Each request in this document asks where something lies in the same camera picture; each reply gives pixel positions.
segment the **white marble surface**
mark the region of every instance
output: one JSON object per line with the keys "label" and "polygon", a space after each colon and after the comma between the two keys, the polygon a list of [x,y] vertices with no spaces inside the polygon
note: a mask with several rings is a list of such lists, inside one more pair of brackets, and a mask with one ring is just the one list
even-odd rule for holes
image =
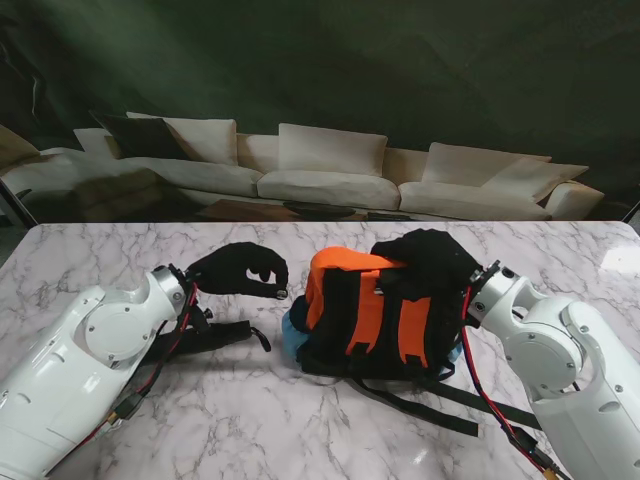
{"label": "white marble surface", "polygon": [[[303,292],[317,250],[367,251],[421,226],[448,230],[478,261],[500,259],[544,292],[591,302],[640,359],[640,240],[620,223],[43,225],[0,270],[0,378],[79,290],[133,288],[159,264],[186,267],[224,243],[254,241],[287,260],[290,299],[201,298],[220,319],[251,320],[274,350],[251,341],[169,365],[136,416],[83,448],[56,478],[540,478],[488,415],[407,394],[481,422],[480,438],[466,437],[343,381],[303,375],[280,353],[280,319]],[[526,407],[496,340],[474,332],[472,348],[494,400]],[[458,367],[450,382],[471,389],[462,360]]]}

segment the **black glove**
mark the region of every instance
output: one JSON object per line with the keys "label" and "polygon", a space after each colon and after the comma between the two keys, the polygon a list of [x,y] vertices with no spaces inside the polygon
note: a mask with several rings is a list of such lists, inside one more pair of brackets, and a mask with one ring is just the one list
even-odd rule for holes
{"label": "black glove", "polygon": [[[262,282],[247,277],[247,269]],[[276,283],[268,282],[271,272]],[[241,294],[286,298],[289,269],[284,259],[270,248],[251,242],[231,243],[193,263],[186,272],[198,290],[212,295]]]}
{"label": "black glove", "polygon": [[389,242],[378,242],[371,253],[407,264],[405,269],[383,270],[380,286],[411,301],[462,291],[471,275],[482,268],[447,232],[414,230]]}

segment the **sofa cushion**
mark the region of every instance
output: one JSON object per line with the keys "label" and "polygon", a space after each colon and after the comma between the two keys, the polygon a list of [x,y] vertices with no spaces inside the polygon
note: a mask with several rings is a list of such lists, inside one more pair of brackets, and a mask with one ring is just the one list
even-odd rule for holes
{"label": "sofa cushion", "polygon": [[277,135],[236,135],[238,165],[262,173],[278,169]]}
{"label": "sofa cushion", "polygon": [[398,188],[386,178],[354,173],[279,170],[258,181],[262,198],[396,210]]}
{"label": "sofa cushion", "polygon": [[281,123],[280,169],[382,175],[387,137]]}
{"label": "sofa cushion", "polygon": [[172,135],[195,162],[237,165],[235,120],[154,117],[127,112],[129,118],[163,118]]}
{"label": "sofa cushion", "polygon": [[403,148],[385,148],[382,176],[396,185],[422,180],[429,158],[428,152],[405,150]]}
{"label": "sofa cushion", "polygon": [[40,152],[20,135],[0,125],[0,169],[25,158],[37,157]]}
{"label": "sofa cushion", "polygon": [[189,159],[161,118],[127,118],[93,111],[90,113],[113,135],[123,158]]}
{"label": "sofa cushion", "polygon": [[14,193],[26,189],[34,193],[73,191],[85,207],[146,188],[155,184],[157,178],[154,172],[139,165],[98,161],[84,152],[71,151],[45,163],[21,165],[2,176]]}
{"label": "sofa cushion", "polygon": [[481,187],[500,170],[521,158],[541,162],[551,160],[551,157],[434,142],[429,148],[429,161],[424,169],[422,181]]}
{"label": "sofa cushion", "polygon": [[165,158],[128,158],[118,163],[144,167],[156,172],[165,183],[203,192],[257,197],[260,172],[234,165],[170,160]]}
{"label": "sofa cushion", "polygon": [[520,197],[466,185],[409,182],[400,185],[400,210],[464,220],[546,220],[540,205]]}
{"label": "sofa cushion", "polygon": [[498,172],[482,188],[508,193],[539,202],[561,183],[571,180],[589,167],[544,163],[521,158]]}
{"label": "sofa cushion", "polygon": [[104,128],[77,128],[73,133],[85,152],[98,157],[122,158],[118,142]]}

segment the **backpack strap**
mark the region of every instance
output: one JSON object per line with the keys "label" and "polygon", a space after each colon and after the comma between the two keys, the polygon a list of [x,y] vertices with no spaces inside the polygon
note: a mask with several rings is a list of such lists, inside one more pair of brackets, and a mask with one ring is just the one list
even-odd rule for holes
{"label": "backpack strap", "polygon": [[[433,380],[423,379],[416,381],[416,383],[429,393],[433,393],[439,397],[446,398],[467,407],[475,408],[476,410],[480,410],[485,413],[491,413],[487,404],[484,403],[484,400],[475,393],[461,390],[459,388],[452,387],[451,385],[447,385],[446,383],[440,383]],[[494,401],[493,403],[496,404],[507,420],[535,430],[542,430],[538,419],[533,413],[526,412],[500,402]]]}
{"label": "backpack strap", "polygon": [[465,420],[454,415],[448,415],[421,403],[405,400],[404,398],[400,398],[397,395],[384,390],[377,390],[375,388],[368,387],[360,378],[352,379],[358,387],[369,393],[376,400],[381,401],[382,403],[390,404],[403,413],[419,418],[426,422],[433,423],[434,425],[438,425],[439,427],[453,430],[454,432],[463,433],[472,437],[478,436],[478,424],[475,422]]}

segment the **dark wall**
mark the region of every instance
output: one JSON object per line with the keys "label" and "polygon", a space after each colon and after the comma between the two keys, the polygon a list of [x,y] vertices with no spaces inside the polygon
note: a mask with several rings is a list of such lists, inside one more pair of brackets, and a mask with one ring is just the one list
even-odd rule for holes
{"label": "dark wall", "polygon": [[69,129],[87,110],[551,154],[640,181],[637,0],[0,0]]}

